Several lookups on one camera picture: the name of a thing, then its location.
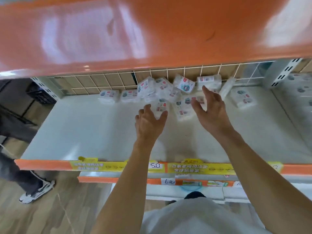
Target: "person's left hand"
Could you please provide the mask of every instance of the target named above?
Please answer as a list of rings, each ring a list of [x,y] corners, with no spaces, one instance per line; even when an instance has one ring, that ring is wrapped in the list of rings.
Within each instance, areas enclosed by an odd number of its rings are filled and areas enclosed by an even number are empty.
[[[164,111],[157,120],[151,111],[151,105],[145,105],[144,109],[140,109],[135,116],[137,139],[154,144],[165,127],[167,116],[168,111]]]

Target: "person's right hand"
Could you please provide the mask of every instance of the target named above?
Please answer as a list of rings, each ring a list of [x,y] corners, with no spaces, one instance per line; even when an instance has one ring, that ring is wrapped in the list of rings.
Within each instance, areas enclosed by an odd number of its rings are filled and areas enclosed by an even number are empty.
[[[233,130],[221,96],[208,90],[205,86],[203,86],[202,90],[207,100],[207,111],[204,111],[196,99],[191,101],[201,125],[214,137],[220,133],[227,133],[229,130]]]

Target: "black basket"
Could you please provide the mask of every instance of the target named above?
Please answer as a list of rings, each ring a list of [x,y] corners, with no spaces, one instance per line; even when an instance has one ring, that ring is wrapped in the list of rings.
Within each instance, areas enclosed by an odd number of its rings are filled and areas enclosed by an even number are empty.
[[[26,94],[35,99],[40,104],[54,104],[56,100],[46,91],[40,88],[35,82],[32,82],[26,89]]]

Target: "pants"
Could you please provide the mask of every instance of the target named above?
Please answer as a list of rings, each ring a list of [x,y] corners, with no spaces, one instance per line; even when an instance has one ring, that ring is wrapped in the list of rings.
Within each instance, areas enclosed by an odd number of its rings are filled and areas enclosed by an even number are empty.
[[[36,133],[36,130],[29,128],[13,115],[0,110],[0,135],[30,143]],[[2,152],[0,152],[0,177],[17,182],[27,194],[33,194],[42,187],[42,181],[39,178],[31,171],[20,170],[14,159]]]

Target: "sneaker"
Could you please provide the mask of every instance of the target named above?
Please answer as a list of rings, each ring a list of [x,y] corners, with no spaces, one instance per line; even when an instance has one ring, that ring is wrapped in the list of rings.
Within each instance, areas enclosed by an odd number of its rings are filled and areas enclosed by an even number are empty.
[[[43,196],[44,194],[48,193],[54,186],[55,186],[55,181],[42,181],[42,187],[39,188],[36,193],[33,194],[23,194],[20,198],[19,201],[23,204],[29,204],[39,197]]]

